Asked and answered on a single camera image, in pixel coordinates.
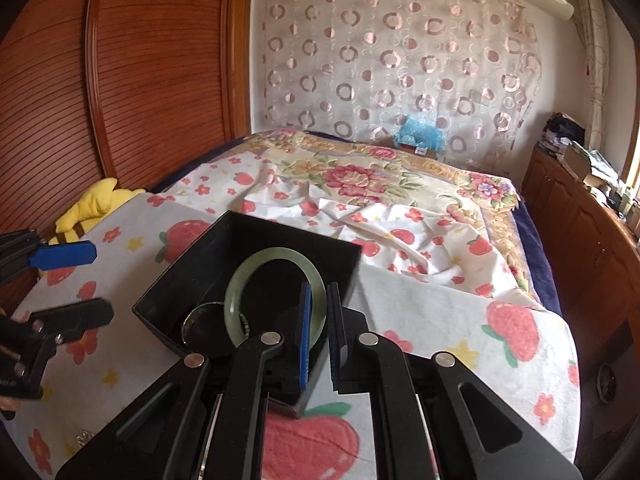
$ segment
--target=black plastic box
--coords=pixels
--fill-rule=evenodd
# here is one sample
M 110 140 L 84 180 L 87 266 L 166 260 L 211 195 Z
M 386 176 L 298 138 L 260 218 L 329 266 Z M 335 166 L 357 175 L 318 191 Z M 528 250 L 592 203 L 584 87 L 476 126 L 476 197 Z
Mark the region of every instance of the black plastic box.
M 240 264 L 270 247 L 304 254 L 326 284 L 338 283 L 340 298 L 347 302 L 360 261 L 360 246 L 229 211 L 165 270 L 133 306 L 133 313 L 160 341 L 183 356 L 189 350 L 182 342 L 180 328 L 187 314 L 204 301 L 224 301 L 226 287 Z M 266 263 L 254 273 L 241 300 L 251 334 L 271 330 L 279 313 L 298 304 L 303 281 L 306 278 L 302 271 L 285 260 Z M 309 354 L 307 389 L 297 398 L 274 399 L 279 411 L 290 416 L 302 414 L 328 355 L 326 346 L 325 327 Z

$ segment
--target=wooden dresser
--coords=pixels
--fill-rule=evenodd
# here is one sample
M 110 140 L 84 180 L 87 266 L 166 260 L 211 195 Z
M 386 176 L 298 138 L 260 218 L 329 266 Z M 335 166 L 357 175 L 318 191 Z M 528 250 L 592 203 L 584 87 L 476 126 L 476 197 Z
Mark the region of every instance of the wooden dresser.
M 615 213 L 538 148 L 522 195 L 553 271 L 584 377 L 604 362 L 605 344 L 628 320 L 640 343 L 640 257 Z

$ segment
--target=window curtain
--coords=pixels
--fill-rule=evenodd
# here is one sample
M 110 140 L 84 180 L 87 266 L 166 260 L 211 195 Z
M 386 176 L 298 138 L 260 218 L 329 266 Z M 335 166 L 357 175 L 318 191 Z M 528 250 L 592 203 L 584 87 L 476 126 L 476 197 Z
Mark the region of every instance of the window curtain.
M 445 160 L 501 171 L 538 88 L 536 31 L 513 0 L 264 0 L 263 118 L 389 144 L 411 116 Z
M 582 37 L 587 51 L 589 71 L 589 122 L 585 146 L 599 150 L 602 145 L 602 107 L 609 78 L 609 33 L 602 0 L 578 0 L 582 19 Z

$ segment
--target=yellow plush toy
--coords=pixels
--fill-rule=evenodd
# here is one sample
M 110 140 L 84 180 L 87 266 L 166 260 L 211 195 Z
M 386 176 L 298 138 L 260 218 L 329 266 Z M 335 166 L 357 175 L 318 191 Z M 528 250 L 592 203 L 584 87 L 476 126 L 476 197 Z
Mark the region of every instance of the yellow plush toy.
M 115 178 L 104 178 L 87 189 L 80 200 L 56 221 L 57 235 L 49 241 L 49 245 L 56 245 L 61 241 L 77 242 L 100 220 L 137 194 L 145 192 L 144 189 L 114 189 L 117 183 Z

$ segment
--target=bedspread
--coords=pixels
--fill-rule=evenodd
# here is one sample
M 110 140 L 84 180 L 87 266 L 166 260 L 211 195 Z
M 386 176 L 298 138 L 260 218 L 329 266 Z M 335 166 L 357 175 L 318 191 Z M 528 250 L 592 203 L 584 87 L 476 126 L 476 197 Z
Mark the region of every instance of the bedspread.
M 313 148 L 301 148 L 308 142 Z M 416 354 L 449 350 L 573 458 L 580 394 L 570 330 L 526 292 L 524 263 L 510 269 L 518 249 L 506 242 L 514 231 L 505 226 L 501 235 L 487 219 L 510 207 L 503 199 L 514 196 L 508 181 L 455 174 L 448 166 L 412 170 L 393 150 L 373 158 L 342 153 L 334 143 L 318 150 L 315 139 L 292 132 L 246 144 L 167 192 L 137 196 L 118 209 L 85 237 L 97 245 L 98 259 L 50 272 L 16 311 L 21 319 L 98 296 L 116 310 L 111 325 L 58 351 L 43 400 L 25 403 L 7 424 L 43 478 L 78 449 L 83 431 L 97 433 L 175 362 L 131 307 L 196 236 L 198 230 L 182 227 L 204 228 L 228 209 L 361 245 L 349 306 L 366 313 L 371 329 Z M 399 166 L 389 167 L 394 161 Z M 496 196 L 475 196 L 485 191 Z M 366 396 L 331 391 L 325 365 L 301 420 L 270 415 L 263 477 L 375 478 L 368 410 Z

